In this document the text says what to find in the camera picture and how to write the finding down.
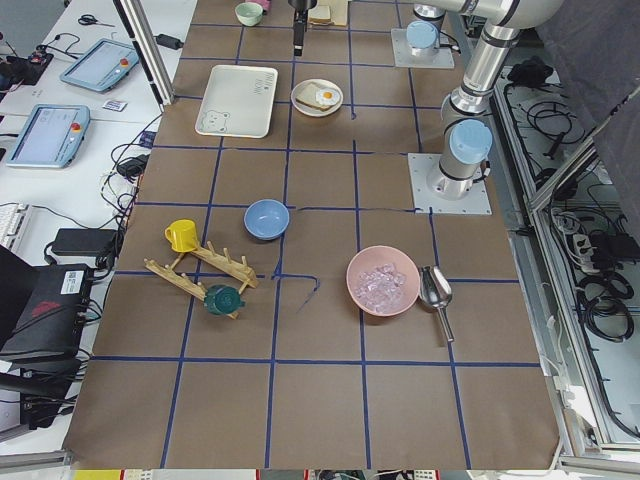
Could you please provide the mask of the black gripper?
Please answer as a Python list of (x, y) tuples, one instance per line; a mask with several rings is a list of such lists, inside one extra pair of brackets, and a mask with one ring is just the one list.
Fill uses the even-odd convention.
[(301, 56), (304, 48), (306, 33), (306, 12), (317, 5), (317, 0), (288, 0), (289, 5), (295, 10), (293, 21), (293, 48), (294, 55)]

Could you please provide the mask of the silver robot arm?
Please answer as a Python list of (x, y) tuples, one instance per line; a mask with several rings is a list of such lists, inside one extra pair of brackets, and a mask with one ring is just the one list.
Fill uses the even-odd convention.
[(406, 28), (406, 42), (415, 65), (433, 64), (448, 49), (442, 45), (441, 30), (446, 11), (433, 5), (414, 3), (415, 20)]
[(416, 1), (414, 14), (436, 26), (446, 11), (485, 19), (481, 36), (462, 82), (444, 100), (445, 146), (437, 166), (426, 177), (436, 195), (457, 201), (468, 194), (473, 176), (488, 157), (493, 137), (478, 117), (485, 113), (497, 76), (524, 29), (549, 20), (560, 1)]

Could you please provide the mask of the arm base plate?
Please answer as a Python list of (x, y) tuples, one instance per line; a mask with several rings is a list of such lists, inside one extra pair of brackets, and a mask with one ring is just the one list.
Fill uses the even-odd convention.
[(440, 154), (409, 153), (408, 167), (414, 209), (418, 213), (491, 215), (485, 181), (453, 180), (440, 169)]
[(454, 68), (451, 51), (437, 46), (435, 35), (428, 33), (420, 39), (413, 35), (409, 39), (407, 29), (392, 29), (391, 42), (396, 67), (421, 69)]

